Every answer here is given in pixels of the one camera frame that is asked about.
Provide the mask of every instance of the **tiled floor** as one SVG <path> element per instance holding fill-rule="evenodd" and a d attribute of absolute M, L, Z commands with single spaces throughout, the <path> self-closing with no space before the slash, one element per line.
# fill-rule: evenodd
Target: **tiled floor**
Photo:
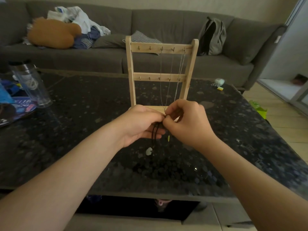
<path fill-rule="evenodd" d="M 308 163 L 308 119 L 291 105 L 285 103 L 257 83 L 250 91 L 244 92 L 243 96 L 248 101 L 257 101 L 263 108 L 268 109 L 267 119 L 272 127 Z M 238 229 L 220 225 L 182 225 L 179 221 L 76 215 L 65 230 L 256 231 L 256 228 Z"/>

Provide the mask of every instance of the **sofa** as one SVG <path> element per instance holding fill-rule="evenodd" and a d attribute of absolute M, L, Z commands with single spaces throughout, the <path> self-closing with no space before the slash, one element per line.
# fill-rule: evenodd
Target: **sofa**
<path fill-rule="evenodd" d="M 112 34 L 131 35 L 136 30 L 163 43 L 189 44 L 198 38 L 207 16 L 221 19 L 227 31 L 223 52 L 217 56 L 198 56 L 194 78 L 223 78 L 239 90 L 249 90 L 270 58 L 278 36 L 286 26 L 197 11 L 159 9 L 121 9 L 80 3 L 53 1 L 9 2 L 0 4 L 0 70 L 7 61 L 31 59 L 41 69 L 127 74 L 123 48 L 39 49 L 23 44 L 26 26 L 33 18 L 47 17 L 55 6 L 79 6 L 91 20 Z M 135 72 L 170 73 L 171 54 L 133 54 Z M 178 73 L 180 55 L 174 56 L 172 73 Z"/>

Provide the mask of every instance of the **person's right hand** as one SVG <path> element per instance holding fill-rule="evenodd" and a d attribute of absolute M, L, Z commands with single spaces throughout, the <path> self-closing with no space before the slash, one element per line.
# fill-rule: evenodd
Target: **person's right hand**
<path fill-rule="evenodd" d="M 176 100 L 165 111 L 164 127 L 179 141 L 195 149 L 217 139 L 204 107 L 195 101 Z"/>

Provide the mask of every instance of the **person's left hand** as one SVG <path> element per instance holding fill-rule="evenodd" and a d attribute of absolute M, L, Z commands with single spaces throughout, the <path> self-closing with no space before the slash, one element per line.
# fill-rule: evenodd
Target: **person's left hand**
<path fill-rule="evenodd" d="M 135 105 L 111 123 L 121 130 L 122 147 L 127 147 L 139 138 L 152 138 L 153 123 L 162 122 L 164 118 L 164 115 L 159 111 L 143 105 Z M 159 128 L 156 139 L 160 139 L 165 133 L 164 129 Z"/>

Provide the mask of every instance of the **table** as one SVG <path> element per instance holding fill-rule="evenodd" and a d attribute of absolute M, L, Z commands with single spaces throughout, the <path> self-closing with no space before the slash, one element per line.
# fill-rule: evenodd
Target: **table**
<path fill-rule="evenodd" d="M 127 78 L 42 76 L 54 104 L 0 129 L 0 189 L 14 189 L 130 107 Z M 162 83 L 165 103 L 168 83 Z M 174 99 L 171 83 L 168 103 Z M 204 105 L 216 135 L 256 167 L 308 199 L 308 166 L 233 86 L 223 91 L 193 79 L 188 100 Z M 160 83 L 136 81 L 137 104 L 161 105 Z M 89 194 L 239 203 L 225 179 L 198 151 L 167 135 L 120 150 Z"/>

